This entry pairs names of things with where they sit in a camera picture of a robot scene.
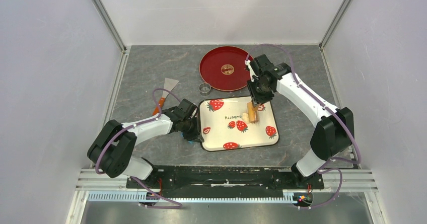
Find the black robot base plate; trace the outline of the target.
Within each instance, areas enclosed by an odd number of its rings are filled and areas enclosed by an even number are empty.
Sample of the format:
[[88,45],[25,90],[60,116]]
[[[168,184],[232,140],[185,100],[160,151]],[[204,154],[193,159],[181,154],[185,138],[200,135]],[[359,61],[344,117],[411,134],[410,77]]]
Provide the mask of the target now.
[[281,197],[284,190],[324,189],[320,174],[298,177],[279,167],[155,166],[143,184],[167,198]]

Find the beige dough lump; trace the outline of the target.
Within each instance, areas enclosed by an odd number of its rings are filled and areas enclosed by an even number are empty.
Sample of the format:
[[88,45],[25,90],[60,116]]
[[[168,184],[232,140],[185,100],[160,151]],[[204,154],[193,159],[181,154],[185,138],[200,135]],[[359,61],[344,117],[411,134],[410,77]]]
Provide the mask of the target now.
[[242,121],[245,123],[250,123],[249,114],[247,112],[242,113]]

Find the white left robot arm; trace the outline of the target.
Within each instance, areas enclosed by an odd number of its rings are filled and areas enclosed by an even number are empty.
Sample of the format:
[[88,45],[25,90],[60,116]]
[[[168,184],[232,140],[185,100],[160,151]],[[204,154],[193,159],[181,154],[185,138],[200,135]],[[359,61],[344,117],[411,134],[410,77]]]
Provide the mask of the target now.
[[178,106],[141,121],[108,121],[89,147],[87,157],[101,174],[110,178],[136,177],[145,187],[152,188],[158,181],[155,167],[144,158],[133,157],[133,150],[146,140],[175,132],[181,132],[187,141],[203,142],[198,107],[186,99]]

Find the wooden rolling pin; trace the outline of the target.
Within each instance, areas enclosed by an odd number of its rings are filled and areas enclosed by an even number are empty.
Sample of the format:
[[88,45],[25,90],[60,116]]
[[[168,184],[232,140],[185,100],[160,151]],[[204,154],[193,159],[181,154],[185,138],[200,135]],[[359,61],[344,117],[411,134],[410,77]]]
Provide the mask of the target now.
[[256,123],[259,121],[257,108],[253,106],[252,101],[247,103],[247,113],[248,113],[248,120],[250,123]]

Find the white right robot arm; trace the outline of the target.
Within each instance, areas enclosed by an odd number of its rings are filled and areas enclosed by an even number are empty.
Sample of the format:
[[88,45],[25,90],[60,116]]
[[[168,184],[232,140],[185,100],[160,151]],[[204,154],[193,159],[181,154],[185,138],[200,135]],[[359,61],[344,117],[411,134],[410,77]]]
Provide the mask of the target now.
[[265,54],[246,59],[245,69],[250,73],[247,87],[253,106],[271,101],[278,93],[296,105],[314,126],[310,150],[291,167],[292,184],[303,188],[329,160],[353,145],[353,113],[321,98],[303,83],[291,66],[275,65]]

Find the white strawberry print tray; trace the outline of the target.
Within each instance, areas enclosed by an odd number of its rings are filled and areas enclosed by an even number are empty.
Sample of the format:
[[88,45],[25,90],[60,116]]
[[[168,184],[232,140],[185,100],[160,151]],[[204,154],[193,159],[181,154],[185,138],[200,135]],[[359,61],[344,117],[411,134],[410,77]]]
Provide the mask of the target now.
[[259,121],[245,123],[242,113],[247,112],[250,96],[206,99],[199,103],[199,122],[208,152],[229,151],[275,145],[279,140],[276,120],[270,102],[257,108]]

